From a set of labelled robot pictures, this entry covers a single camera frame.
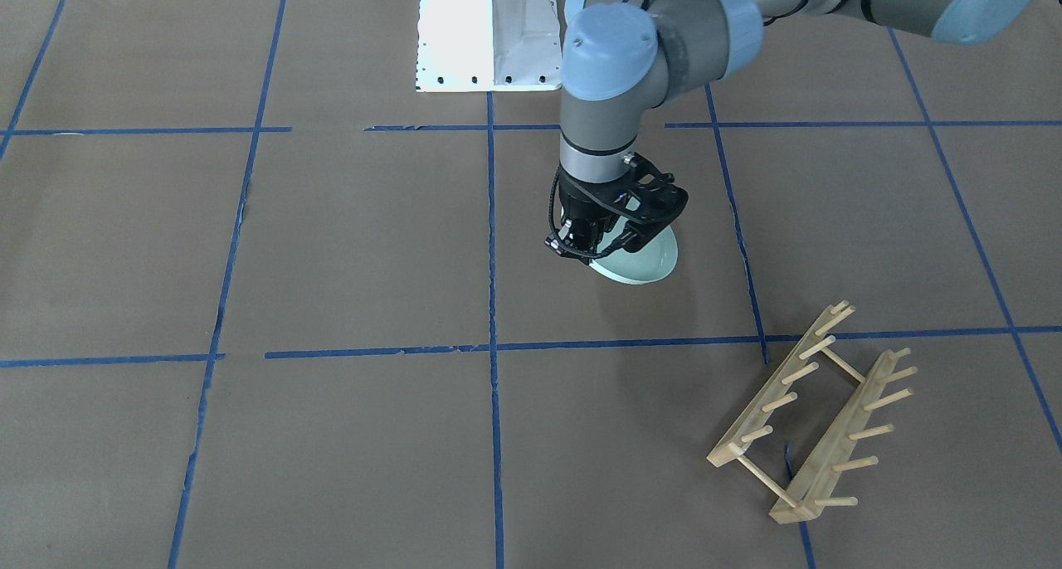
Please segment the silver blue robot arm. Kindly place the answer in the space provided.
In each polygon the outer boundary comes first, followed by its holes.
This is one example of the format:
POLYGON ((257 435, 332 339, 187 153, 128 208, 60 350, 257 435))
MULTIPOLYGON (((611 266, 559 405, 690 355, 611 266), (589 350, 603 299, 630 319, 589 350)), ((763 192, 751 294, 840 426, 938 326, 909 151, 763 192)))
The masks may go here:
POLYGON ((637 254, 688 194, 641 156, 644 113, 758 56, 770 22, 806 14, 860 18, 936 42, 983 44, 1032 0, 565 0, 560 162, 547 248, 589 264, 637 254))

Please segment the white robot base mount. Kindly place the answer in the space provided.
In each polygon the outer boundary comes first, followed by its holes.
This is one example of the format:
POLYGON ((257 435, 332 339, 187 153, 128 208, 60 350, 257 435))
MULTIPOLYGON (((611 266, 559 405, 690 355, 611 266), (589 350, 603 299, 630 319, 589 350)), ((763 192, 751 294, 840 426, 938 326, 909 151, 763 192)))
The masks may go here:
POLYGON ((558 0, 418 0, 418 6, 417 92, 560 89, 558 0))

